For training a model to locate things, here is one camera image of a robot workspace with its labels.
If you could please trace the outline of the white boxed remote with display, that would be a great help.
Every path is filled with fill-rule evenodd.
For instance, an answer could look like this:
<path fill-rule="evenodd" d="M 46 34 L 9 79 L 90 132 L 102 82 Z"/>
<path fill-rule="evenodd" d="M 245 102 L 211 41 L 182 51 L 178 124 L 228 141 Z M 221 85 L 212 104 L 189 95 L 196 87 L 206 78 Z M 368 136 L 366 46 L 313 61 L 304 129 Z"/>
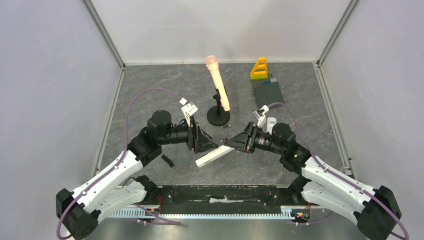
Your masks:
<path fill-rule="evenodd" d="M 210 151 L 209 153 L 207 153 L 206 155 L 198 158 L 195 163 L 199 168 L 202 168 L 203 166 L 213 162 L 214 160 L 230 153 L 231 151 L 233 151 L 234 148 L 233 147 L 229 147 L 229 146 L 225 146 L 225 145 L 221 145 L 218 148 Z"/>

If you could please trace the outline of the white remote control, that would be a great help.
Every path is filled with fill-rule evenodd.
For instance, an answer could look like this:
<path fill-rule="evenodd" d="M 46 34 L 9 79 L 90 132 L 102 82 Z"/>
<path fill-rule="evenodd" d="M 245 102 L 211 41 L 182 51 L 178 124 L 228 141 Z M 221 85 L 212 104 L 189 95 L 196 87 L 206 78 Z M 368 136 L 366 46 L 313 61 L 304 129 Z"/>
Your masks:
<path fill-rule="evenodd" d="M 268 117 L 266 119 L 266 132 L 271 134 L 274 125 L 277 123 L 277 119 L 275 117 Z"/>

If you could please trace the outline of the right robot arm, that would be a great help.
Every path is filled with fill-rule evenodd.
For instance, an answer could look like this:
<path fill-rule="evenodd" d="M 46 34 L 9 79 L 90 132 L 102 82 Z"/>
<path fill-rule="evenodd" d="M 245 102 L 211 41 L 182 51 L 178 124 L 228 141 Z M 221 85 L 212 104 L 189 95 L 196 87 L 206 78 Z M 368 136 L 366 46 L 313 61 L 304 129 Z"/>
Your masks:
<path fill-rule="evenodd" d="M 307 201 L 337 213 L 354 223 L 370 240 L 386 240 L 393 235 L 402 213 L 391 189 L 375 188 L 331 167 L 296 141 L 286 123 L 277 123 L 270 133 L 249 122 L 224 145 L 248 154 L 256 149 L 280 154 L 280 163 L 298 177 L 289 189 L 295 204 Z"/>

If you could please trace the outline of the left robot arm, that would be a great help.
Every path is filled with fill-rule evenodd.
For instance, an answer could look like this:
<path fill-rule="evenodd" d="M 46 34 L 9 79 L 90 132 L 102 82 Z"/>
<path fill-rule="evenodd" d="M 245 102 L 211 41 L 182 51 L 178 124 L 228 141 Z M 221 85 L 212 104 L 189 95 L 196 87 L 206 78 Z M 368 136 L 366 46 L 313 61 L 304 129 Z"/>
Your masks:
<path fill-rule="evenodd" d="M 111 213 L 133 203 L 152 204 L 157 191 L 146 177 L 124 187 L 120 196 L 112 191 L 161 155 L 163 145 L 181 143 L 196 154 L 218 148 L 194 116 L 174 124 L 168 111 L 155 111 L 147 125 L 105 169 L 74 190 L 63 188 L 56 194 L 58 225 L 69 231 L 69 237 L 83 240 Z"/>

